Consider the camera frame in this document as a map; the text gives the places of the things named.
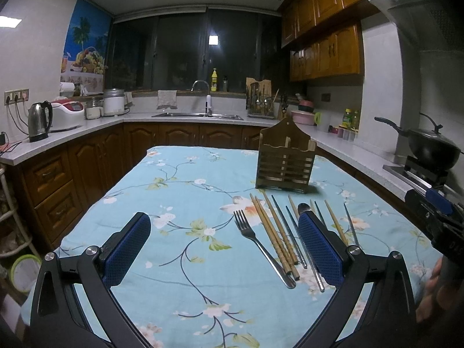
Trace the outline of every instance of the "wall poster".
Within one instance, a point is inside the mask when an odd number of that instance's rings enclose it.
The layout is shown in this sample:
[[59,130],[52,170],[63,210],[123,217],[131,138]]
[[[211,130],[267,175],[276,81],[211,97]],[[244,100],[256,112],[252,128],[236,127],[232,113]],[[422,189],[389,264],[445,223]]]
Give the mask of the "wall poster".
[[61,82],[85,85],[89,94],[103,92],[110,24],[109,14],[85,0],[77,0],[64,44]]

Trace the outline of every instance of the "electric kettle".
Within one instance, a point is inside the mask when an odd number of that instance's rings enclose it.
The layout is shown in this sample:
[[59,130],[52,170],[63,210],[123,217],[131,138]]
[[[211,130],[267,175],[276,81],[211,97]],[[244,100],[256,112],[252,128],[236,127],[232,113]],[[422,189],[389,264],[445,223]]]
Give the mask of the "electric kettle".
[[48,137],[48,131],[52,126],[53,108],[48,101],[34,103],[29,109],[27,128],[29,131],[29,142],[38,142]]

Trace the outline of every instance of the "faucet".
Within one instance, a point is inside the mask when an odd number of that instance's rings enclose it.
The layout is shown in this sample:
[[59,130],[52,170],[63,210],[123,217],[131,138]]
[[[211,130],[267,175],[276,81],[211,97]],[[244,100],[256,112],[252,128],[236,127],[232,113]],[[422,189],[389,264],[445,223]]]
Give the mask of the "faucet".
[[209,90],[209,84],[204,81],[204,80],[196,80],[193,85],[192,85],[192,90],[190,91],[193,91],[193,88],[195,87],[195,85],[198,83],[198,82],[203,82],[207,87],[208,87],[208,95],[206,96],[206,104],[205,104],[205,114],[206,115],[211,115],[212,111],[213,111],[213,107],[211,105],[211,95],[209,94],[210,90]]

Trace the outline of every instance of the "wok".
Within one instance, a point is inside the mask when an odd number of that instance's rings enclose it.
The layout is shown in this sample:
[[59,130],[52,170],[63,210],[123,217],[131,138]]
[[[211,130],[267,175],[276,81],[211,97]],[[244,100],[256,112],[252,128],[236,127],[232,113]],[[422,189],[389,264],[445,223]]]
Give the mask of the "wok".
[[375,117],[378,122],[392,126],[401,136],[407,137],[412,154],[429,170],[449,170],[459,159],[462,153],[454,142],[444,137],[439,130],[443,126],[435,124],[433,119],[421,113],[428,118],[434,125],[432,131],[426,129],[402,129],[391,120],[386,118]]

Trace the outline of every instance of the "yellow bottle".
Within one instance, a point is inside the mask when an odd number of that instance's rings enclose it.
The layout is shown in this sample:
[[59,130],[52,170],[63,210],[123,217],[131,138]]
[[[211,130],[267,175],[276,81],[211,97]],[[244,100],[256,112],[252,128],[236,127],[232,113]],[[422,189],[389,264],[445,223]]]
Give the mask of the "yellow bottle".
[[214,68],[213,75],[211,76],[211,91],[218,90],[217,82],[218,82],[218,76],[216,73],[216,68]]

